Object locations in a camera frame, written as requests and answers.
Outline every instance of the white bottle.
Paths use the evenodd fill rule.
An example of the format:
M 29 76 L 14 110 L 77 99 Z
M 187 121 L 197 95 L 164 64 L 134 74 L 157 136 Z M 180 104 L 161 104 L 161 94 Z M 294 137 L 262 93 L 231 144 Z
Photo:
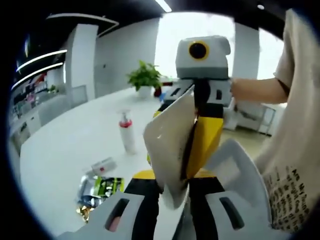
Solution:
M 136 153 L 135 137 L 132 120 L 128 117 L 129 110 L 121 112 L 119 121 L 120 134 L 125 151 L 128 154 Z
M 99 161 L 91 166 L 92 171 L 97 176 L 103 176 L 107 172 L 114 170 L 116 167 L 117 164 L 112 157 L 108 157 L 107 159 Z

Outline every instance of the window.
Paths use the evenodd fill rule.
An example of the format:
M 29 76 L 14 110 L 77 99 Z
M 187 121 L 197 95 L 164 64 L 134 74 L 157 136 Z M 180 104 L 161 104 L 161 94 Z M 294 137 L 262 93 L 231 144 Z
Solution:
M 257 79 L 274 78 L 279 59 L 281 57 L 284 42 L 270 32 L 259 29 L 259 67 Z
M 235 50 L 235 23 L 232 18 L 199 12 L 167 13 L 159 21 L 154 64 L 169 78 L 176 78 L 176 55 L 180 40 L 212 35 L 229 40 L 231 54 L 226 56 L 229 76 L 232 75 Z

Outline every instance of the snack package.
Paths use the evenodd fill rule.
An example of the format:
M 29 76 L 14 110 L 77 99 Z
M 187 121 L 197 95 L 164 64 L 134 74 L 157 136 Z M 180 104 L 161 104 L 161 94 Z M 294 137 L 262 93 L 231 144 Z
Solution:
M 97 175 L 85 175 L 77 196 L 76 212 L 80 214 L 87 223 L 89 214 L 116 191 L 124 191 L 125 181 L 120 177 L 103 177 Z

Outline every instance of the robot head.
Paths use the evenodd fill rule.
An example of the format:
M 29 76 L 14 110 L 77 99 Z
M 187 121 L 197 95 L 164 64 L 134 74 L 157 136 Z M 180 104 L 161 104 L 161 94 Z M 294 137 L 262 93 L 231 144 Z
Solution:
M 180 79 L 227 80 L 230 54 L 229 41 L 224 36 L 203 36 L 179 42 L 175 66 Z

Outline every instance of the white plant pot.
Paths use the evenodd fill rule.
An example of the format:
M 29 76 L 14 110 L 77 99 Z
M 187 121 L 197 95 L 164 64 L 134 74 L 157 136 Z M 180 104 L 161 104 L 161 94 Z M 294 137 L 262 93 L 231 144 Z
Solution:
M 141 86 L 138 90 L 138 94 L 141 98 L 147 99 L 151 96 L 151 86 Z

